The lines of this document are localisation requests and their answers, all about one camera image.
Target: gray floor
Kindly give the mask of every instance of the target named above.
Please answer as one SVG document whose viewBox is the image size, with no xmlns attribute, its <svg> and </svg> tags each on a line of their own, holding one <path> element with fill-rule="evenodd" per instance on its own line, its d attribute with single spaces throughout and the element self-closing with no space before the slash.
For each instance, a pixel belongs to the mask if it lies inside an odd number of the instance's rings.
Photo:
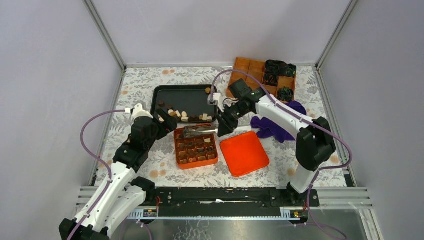
<svg viewBox="0 0 424 240">
<path fill-rule="evenodd" d="M 367 239 L 355 210 L 314 210 L 315 219 L 344 232 L 349 240 Z M 287 221 L 267 220 L 156 220 L 149 224 L 155 240 L 330 240 L 316 226 L 293 227 Z M 121 228 L 111 238 L 118 240 Z M 146 229 L 128 221 L 121 240 L 148 240 Z"/>
</svg>

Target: purple cloth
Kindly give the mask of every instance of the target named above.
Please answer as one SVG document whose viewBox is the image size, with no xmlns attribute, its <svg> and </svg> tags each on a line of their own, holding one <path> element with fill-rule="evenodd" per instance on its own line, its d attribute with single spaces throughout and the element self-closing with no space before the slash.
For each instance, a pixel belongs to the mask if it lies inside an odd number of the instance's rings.
<svg viewBox="0 0 424 240">
<path fill-rule="evenodd" d="M 295 110 L 296 112 L 306 115 L 306 109 L 299 102 L 290 101 L 286 103 L 286 105 Z M 295 140 L 295 138 L 291 136 L 286 130 L 282 129 L 280 126 L 278 126 L 266 117 L 259 119 L 259 117 L 254 116 L 250 121 L 250 125 L 254 129 L 261 129 L 256 133 L 257 137 L 260 139 L 267 139 L 274 136 L 275 139 L 280 143 L 284 143 L 284 141 L 286 140 Z"/>
</svg>

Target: black tray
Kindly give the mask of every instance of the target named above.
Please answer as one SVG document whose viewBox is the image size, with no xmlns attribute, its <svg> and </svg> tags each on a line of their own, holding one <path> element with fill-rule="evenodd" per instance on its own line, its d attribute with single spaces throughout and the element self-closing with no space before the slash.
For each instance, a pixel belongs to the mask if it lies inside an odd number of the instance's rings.
<svg viewBox="0 0 424 240">
<path fill-rule="evenodd" d="M 150 114 L 159 119 L 156 109 L 159 108 L 160 101 L 165 103 L 162 109 L 168 113 L 167 106 L 172 105 L 174 111 L 186 112 L 188 117 L 207 114 L 212 117 L 212 122 L 217 119 L 217 106 L 208 105 L 208 94 L 205 89 L 212 85 L 161 85 L 154 89 L 153 100 L 151 102 Z M 180 124 L 190 123 L 211 123 L 208 121 L 178 121 Z"/>
</svg>

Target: floral tablecloth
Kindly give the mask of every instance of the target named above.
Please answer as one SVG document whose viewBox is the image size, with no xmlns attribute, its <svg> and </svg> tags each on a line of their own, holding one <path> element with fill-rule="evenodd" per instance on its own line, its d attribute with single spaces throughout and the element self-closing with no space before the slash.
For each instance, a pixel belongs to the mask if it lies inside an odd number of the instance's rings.
<svg viewBox="0 0 424 240">
<path fill-rule="evenodd" d="M 229 67 L 128 68 L 116 109 L 132 108 L 134 105 L 144 102 L 150 110 L 153 91 L 157 86 L 211 84 L 214 77 L 226 69 Z M 221 81 L 218 82 L 217 89 L 221 93 L 225 94 L 230 75 L 229 72 L 223 74 Z M 294 98 L 306 108 L 308 116 L 326 118 L 312 67 L 297 68 Z M 253 116 L 253 113 L 249 113 L 242 117 L 239 120 L 239 126 L 249 125 Z M 127 139 L 131 131 L 131 124 L 129 114 L 114 114 L 101 155 L 109 165 L 113 162 L 115 151 Z M 269 156 L 269 165 L 250 174 L 233 177 L 219 148 L 219 141 L 237 134 L 233 133 L 217 140 L 219 156 L 217 164 L 188 170 L 181 170 L 177 167 L 173 134 L 169 134 L 153 145 L 148 160 L 137 174 L 155 182 L 158 187 L 285 187 L 295 175 L 299 165 L 295 157 L 296 142 L 286 141 L 281 144 L 273 137 L 261 139 L 263 148 Z M 338 155 L 335 153 L 326 164 L 328 166 L 339 165 Z M 106 168 L 100 165 L 96 173 L 95 185 L 99 186 L 106 175 Z M 333 169 L 321 172 L 314 185 L 345 187 L 346 181 L 341 169 Z"/>
</svg>

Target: orange square lid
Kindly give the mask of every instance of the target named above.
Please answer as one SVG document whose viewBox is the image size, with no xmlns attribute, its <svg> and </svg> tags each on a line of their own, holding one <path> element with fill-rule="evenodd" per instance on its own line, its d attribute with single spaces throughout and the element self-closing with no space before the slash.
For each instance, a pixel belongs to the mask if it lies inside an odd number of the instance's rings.
<svg viewBox="0 0 424 240">
<path fill-rule="evenodd" d="M 229 172 L 241 177 L 270 164 L 270 159 L 253 131 L 224 140 L 220 144 Z"/>
</svg>

